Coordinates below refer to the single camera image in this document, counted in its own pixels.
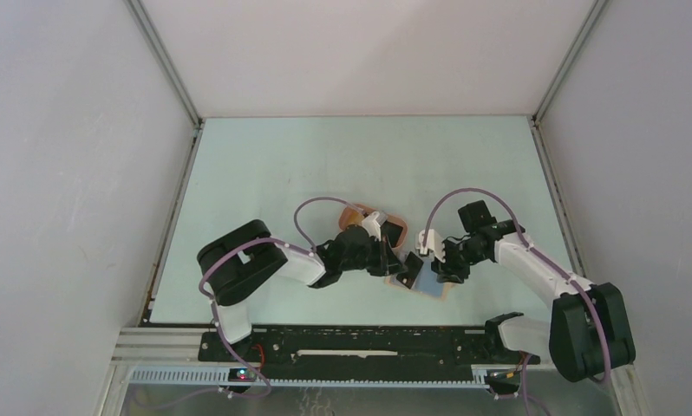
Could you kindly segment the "tan leather card holder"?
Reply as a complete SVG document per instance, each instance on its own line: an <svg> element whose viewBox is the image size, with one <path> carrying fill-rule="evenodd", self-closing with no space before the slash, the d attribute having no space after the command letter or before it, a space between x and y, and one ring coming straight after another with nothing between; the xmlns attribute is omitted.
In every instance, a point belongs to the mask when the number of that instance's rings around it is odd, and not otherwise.
<svg viewBox="0 0 692 416"><path fill-rule="evenodd" d="M401 253L401 260L404 259L409 252ZM415 293L417 295L427 296L432 299L444 300L447 297L448 292L454 287L453 283L437 283L436 274L432 271L431 261L429 257L421 257L423 259L423 267L421 273L417 278L415 286L412 289L407 289L396 282L395 276L387 276L384 278L384 282L397 289L407 290L410 293Z"/></svg>

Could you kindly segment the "pink oval tray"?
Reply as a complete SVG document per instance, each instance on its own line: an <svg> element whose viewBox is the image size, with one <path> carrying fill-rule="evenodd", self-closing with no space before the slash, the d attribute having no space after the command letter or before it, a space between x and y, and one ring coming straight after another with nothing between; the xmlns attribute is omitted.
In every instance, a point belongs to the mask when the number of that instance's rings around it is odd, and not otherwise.
<svg viewBox="0 0 692 416"><path fill-rule="evenodd" d="M338 219L338 226L341 231L344 231L351 225L361 225L364 218L376 211L375 208L368 205L357 204L356 206L363 210L363 213L360 213L354 208L345 207ZM387 219L382 224L381 228L389 240L390 247L394 251L398 251L407 239L407 222L396 215L387 214Z"/></svg>

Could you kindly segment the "black VIP credit card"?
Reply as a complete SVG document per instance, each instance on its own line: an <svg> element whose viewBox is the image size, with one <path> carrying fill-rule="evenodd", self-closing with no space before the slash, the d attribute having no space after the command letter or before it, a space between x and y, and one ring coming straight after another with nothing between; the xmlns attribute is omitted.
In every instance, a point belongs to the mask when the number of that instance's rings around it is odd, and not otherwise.
<svg viewBox="0 0 692 416"><path fill-rule="evenodd" d="M395 275L396 282L407 289L412 289L421 273L423 264L423 259L420 256L414 252L409 252L404 259L402 272Z"/></svg>

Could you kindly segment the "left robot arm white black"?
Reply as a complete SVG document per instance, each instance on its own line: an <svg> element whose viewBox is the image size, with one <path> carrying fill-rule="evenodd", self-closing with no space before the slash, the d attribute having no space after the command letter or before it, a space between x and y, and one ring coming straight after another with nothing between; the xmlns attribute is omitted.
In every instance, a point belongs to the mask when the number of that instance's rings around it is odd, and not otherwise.
<svg viewBox="0 0 692 416"><path fill-rule="evenodd" d="M260 219L205 245L196 260L202 274L199 291L212 305L213 324L221 336L219 350L232 361L242 361L252 350L246 300L273 277L322 289L347 271L376 277L408 271L379 227L350 225L307 250L273 237Z"/></svg>

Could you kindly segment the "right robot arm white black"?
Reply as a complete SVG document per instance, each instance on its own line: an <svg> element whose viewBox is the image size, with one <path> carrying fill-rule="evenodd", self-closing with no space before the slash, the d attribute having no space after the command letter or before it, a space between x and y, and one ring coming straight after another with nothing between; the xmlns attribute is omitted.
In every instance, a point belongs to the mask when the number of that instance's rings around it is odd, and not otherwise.
<svg viewBox="0 0 692 416"><path fill-rule="evenodd" d="M547 321L521 312L486 321L482 348L488 359L504 362L516 352L535 355L571 382L606 377L635 361L636 345L617 286L596 284L564 269L515 218L497 220L483 200L458 213L463 237L441 237L430 227L416 237L416 249L431 257L438 281L463 283L473 266L491 262L516 276L550 312Z"/></svg>

